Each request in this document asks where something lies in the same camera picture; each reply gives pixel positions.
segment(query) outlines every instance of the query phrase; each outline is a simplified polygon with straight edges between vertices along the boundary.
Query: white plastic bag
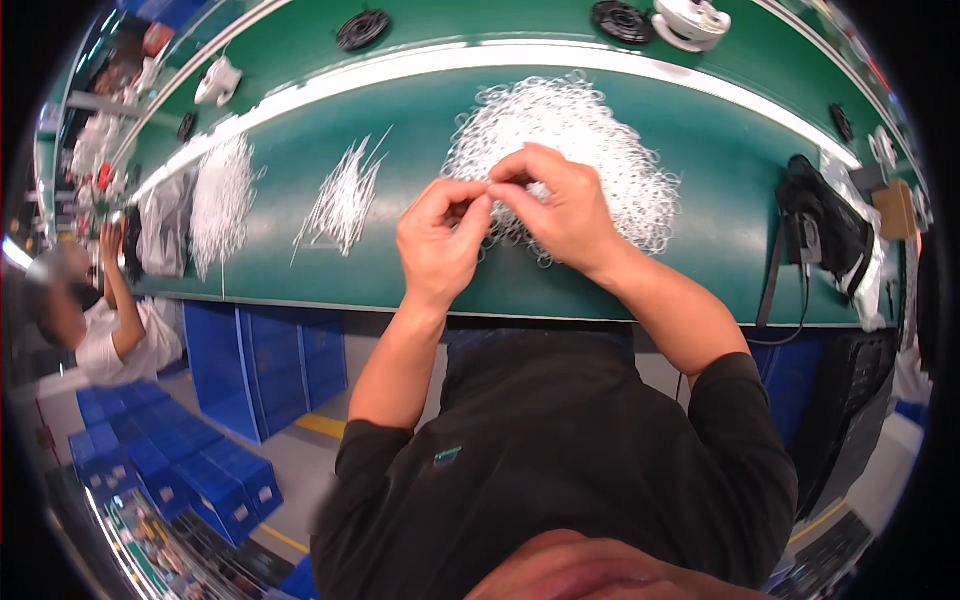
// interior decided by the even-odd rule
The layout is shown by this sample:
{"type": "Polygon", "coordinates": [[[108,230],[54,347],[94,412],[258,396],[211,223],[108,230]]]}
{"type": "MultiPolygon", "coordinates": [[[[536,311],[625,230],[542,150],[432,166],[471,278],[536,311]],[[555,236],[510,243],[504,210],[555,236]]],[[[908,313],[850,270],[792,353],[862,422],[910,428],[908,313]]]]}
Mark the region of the white plastic bag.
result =
{"type": "MultiPolygon", "coordinates": [[[[882,329],[887,325],[886,319],[879,312],[880,288],[882,287],[880,274],[883,270],[883,261],[889,243],[880,237],[880,212],[863,201],[860,193],[853,185],[847,166],[838,158],[825,151],[820,152],[820,173],[830,187],[833,188],[844,202],[860,215],[864,221],[874,229],[874,249],[870,255],[867,271],[860,281],[859,287],[853,292],[853,308],[860,318],[860,326],[867,333],[882,329]]],[[[837,290],[847,294],[851,279],[860,267],[857,263],[848,273],[836,281],[837,290]]]]}
{"type": "Polygon", "coordinates": [[[196,171],[178,173],[154,187],[139,204],[136,255],[147,275],[183,278],[196,182],[196,171]]]}

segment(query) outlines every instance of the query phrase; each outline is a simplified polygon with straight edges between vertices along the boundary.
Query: hand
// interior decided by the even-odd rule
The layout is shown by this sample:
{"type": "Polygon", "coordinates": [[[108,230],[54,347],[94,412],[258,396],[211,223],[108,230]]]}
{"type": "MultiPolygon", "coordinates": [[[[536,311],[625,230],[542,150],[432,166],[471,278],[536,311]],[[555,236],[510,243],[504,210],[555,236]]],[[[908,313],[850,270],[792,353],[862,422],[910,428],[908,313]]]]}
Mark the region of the hand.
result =
{"type": "Polygon", "coordinates": [[[486,191],[481,181],[434,180],[400,217],[396,246],[406,300],[446,312],[467,288],[490,230],[492,200],[486,191]]]}
{"type": "Polygon", "coordinates": [[[627,247],[610,218],[600,176],[556,150],[527,143],[490,171],[488,195],[504,203],[557,260],[593,276],[627,247]],[[541,181],[552,195],[541,204],[513,183],[541,181]]]}
{"type": "Polygon", "coordinates": [[[100,227],[100,255],[103,257],[105,267],[117,264],[122,239],[123,228],[119,223],[105,222],[100,227]]]}

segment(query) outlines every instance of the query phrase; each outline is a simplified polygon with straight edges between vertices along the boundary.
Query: forearm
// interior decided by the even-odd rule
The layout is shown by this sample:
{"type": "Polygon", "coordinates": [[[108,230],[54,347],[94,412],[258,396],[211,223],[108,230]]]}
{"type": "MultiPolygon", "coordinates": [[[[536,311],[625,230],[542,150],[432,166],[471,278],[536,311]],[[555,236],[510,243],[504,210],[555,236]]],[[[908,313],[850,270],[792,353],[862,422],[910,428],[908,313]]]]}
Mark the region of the forearm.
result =
{"type": "Polygon", "coordinates": [[[587,273],[622,301],[663,356],[692,380],[731,352],[750,352],[730,310],[689,277],[624,242],[596,273],[587,273]]]}
{"type": "Polygon", "coordinates": [[[413,430],[423,414],[446,311],[404,298],[350,399],[349,419],[413,430]]]}
{"type": "Polygon", "coordinates": [[[112,310],[117,309],[117,298],[113,295],[113,286],[110,284],[110,278],[104,273],[104,298],[107,299],[107,306],[112,310]]]}
{"type": "Polygon", "coordinates": [[[120,317],[120,332],[133,340],[135,344],[143,339],[145,331],[143,323],[140,321],[140,313],[136,309],[136,302],[133,300],[133,294],[131,294],[127,281],[123,278],[120,267],[116,263],[106,263],[104,265],[104,276],[106,279],[104,289],[111,291],[117,314],[120,317]]]}

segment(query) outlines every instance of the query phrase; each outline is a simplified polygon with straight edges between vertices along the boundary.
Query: yellow floor line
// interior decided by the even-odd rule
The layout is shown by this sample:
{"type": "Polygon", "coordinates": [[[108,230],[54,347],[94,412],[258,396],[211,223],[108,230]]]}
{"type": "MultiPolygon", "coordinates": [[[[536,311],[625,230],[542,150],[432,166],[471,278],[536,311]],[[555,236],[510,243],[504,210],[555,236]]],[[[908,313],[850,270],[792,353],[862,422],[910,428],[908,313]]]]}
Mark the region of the yellow floor line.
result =
{"type": "Polygon", "coordinates": [[[837,511],[839,511],[839,510],[840,510],[841,508],[843,508],[844,505],[846,505],[846,504],[847,504],[846,502],[841,502],[840,504],[837,504],[836,506],[834,506],[832,509],[829,510],[829,512],[828,512],[826,515],[823,515],[823,516],[821,516],[820,518],[818,518],[817,520],[813,521],[813,523],[812,523],[809,527],[807,527],[806,529],[804,529],[802,532],[800,532],[799,534],[797,534],[797,535],[794,536],[793,538],[790,538],[790,541],[789,541],[788,543],[793,543],[794,541],[797,541],[797,540],[799,540],[800,538],[802,538],[803,536],[805,536],[806,534],[810,533],[810,530],[811,530],[811,529],[813,529],[814,527],[816,527],[816,526],[819,525],[820,523],[824,522],[825,520],[827,520],[828,518],[830,518],[831,516],[833,516],[834,513],[836,513],[837,511]]]}
{"type": "Polygon", "coordinates": [[[331,438],[342,440],[344,438],[344,428],[347,424],[341,420],[329,419],[320,415],[306,415],[297,420],[297,425],[310,431],[323,433],[331,438]]]}
{"type": "Polygon", "coordinates": [[[271,536],[277,538],[277,539],[280,540],[280,541],[285,541],[286,543],[290,544],[291,546],[297,548],[297,549],[298,549],[300,552],[302,552],[303,554],[310,554],[310,548],[304,546],[304,545],[301,544],[301,543],[297,543],[297,542],[291,540],[290,538],[287,538],[286,536],[284,536],[283,534],[281,534],[280,532],[278,532],[278,531],[277,531],[276,529],[274,529],[273,527],[268,527],[267,525],[264,525],[263,523],[260,523],[260,529],[262,529],[263,531],[267,532],[268,534],[270,534],[271,536]]]}

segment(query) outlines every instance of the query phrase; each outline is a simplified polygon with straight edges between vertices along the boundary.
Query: shirt logo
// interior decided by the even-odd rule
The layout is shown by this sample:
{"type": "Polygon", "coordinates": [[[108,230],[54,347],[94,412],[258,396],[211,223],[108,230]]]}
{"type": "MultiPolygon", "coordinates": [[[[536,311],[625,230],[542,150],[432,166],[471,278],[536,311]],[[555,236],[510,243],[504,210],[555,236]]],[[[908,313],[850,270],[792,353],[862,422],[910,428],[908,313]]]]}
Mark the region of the shirt logo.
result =
{"type": "Polygon", "coordinates": [[[464,449],[464,447],[458,445],[455,448],[450,448],[449,450],[444,450],[443,452],[437,452],[437,454],[435,454],[433,457],[433,466],[446,467],[453,461],[457,460],[457,454],[462,449],[464,449]]]}

